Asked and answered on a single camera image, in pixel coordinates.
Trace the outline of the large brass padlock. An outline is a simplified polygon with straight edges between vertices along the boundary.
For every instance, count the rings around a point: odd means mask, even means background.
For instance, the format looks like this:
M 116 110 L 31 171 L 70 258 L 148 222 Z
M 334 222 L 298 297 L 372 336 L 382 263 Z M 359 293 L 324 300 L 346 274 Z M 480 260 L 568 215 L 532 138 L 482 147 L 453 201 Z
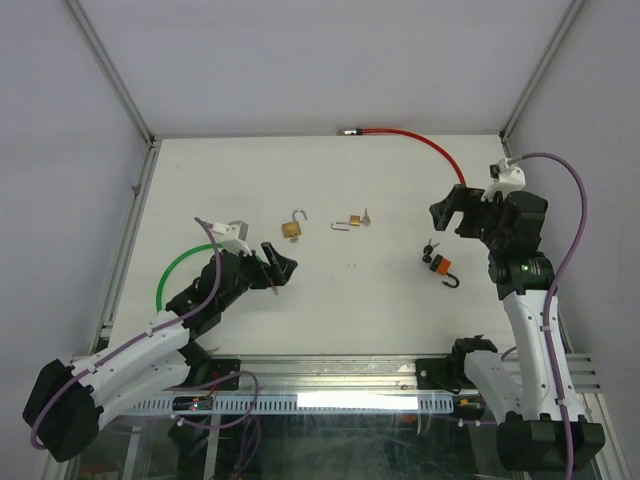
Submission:
M 308 219 L 307 213 L 302 209 L 296 209 L 292 212 L 291 220 L 283 223 L 282 233 L 285 239 L 289 240 L 291 237 L 301 236 L 302 230 L 298 217 L 301 216 L 304 220 Z

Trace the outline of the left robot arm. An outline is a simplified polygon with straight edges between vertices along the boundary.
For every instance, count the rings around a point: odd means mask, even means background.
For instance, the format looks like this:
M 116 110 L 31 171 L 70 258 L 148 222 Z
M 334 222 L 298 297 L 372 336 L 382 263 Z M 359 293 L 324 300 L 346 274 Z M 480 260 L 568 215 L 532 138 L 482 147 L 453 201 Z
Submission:
M 285 286 L 298 267 L 271 243 L 261 248 L 260 254 L 216 248 L 184 290 L 158 312 L 117 327 L 106 348 L 43 366 L 22 413 L 32 446 L 67 462 L 146 397 L 203 386 L 211 357 L 199 339 L 241 296 Z

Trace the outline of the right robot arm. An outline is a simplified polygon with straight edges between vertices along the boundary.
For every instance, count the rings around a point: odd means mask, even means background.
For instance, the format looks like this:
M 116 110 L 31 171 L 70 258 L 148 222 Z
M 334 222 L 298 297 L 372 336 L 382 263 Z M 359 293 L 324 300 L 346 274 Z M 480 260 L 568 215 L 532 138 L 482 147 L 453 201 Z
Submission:
M 573 385 L 557 314 L 556 275 L 540 251 L 548 203 L 526 192 L 497 194 L 455 185 L 430 207 L 434 227 L 488 249 L 488 272 L 509 319 L 520 376 L 514 378 L 495 345 L 484 338 L 456 340 L 445 360 L 446 386 L 475 387 L 497 422 L 496 444 L 510 471 L 561 472 L 588 465 L 605 445 L 601 424 L 588 420 Z

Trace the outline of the orange black padlock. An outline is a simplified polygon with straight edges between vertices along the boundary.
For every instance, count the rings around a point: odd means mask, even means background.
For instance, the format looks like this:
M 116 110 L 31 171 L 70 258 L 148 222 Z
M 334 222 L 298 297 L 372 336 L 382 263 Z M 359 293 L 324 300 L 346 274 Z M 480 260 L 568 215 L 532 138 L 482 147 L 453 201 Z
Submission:
M 429 269 L 442 277 L 441 283 L 451 289 L 456 289 L 460 285 L 459 279 L 450 272 L 451 261 L 440 254 L 435 255 L 430 263 Z

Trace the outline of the small padlock silver keys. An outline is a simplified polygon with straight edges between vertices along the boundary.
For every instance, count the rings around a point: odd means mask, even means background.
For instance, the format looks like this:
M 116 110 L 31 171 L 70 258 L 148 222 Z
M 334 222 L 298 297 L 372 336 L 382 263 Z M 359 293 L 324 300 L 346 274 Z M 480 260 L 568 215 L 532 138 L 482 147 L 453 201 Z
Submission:
M 364 210 L 364 214 L 361 217 L 361 224 L 364 226 L 369 226 L 371 224 L 371 218 L 368 214 L 368 209 Z

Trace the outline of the small brass padlock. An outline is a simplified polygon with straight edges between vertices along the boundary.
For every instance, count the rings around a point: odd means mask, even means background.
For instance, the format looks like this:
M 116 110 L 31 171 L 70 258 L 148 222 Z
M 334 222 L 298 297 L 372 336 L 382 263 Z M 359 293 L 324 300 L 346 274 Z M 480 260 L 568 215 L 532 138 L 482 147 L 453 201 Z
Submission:
M 359 215 L 351 215 L 348 220 L 332 222 L 330 228 L 334 231 L 350 231 L 353 228 L 361 226 L 361 217 Z

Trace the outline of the aluminium mounting rail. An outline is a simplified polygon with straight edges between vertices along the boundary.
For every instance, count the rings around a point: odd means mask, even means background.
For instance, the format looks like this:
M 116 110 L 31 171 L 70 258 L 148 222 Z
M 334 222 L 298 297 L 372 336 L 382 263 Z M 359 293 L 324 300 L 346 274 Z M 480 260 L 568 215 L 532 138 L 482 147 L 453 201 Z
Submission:
M 231 360 L 241 370 L 252 372 L 264 394 L 307 391 L 371 391 L 409 393 L 418 390 L 419 358 L 430 361 L 444 355 L 212 355 L 214 368 Z M 601 393 L 594 362 L 586 354 L 567 359 L 574 389 L 578 393 Z

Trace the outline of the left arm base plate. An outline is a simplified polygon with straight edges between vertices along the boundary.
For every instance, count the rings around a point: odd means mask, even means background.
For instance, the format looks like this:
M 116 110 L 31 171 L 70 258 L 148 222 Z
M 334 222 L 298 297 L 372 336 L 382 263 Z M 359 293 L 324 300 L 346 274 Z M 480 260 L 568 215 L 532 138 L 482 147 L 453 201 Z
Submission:
M 177 387 L 170 387 L 169 391 L 184 391 L 186 388 L 193 387 L 205 390 L 214 389 L 214 391 L 237 391 L 239 389 L 237 377 L 227 379 L 217 385 L 209 385 L 209 383 L 239 372 L 241 366 L 241 360 L 238 358 L 213 357 L 204 360 L 191 367 L 186 380 Z

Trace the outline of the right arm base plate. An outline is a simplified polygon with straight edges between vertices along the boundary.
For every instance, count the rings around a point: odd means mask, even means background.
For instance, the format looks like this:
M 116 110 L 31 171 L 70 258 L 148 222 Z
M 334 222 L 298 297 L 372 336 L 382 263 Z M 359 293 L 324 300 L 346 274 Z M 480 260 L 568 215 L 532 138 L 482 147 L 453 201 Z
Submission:
M 456 367 L 445 357 L 418 358 L 414 365 L 418 390 L 444 390 L 457 394 L 464 386 Z

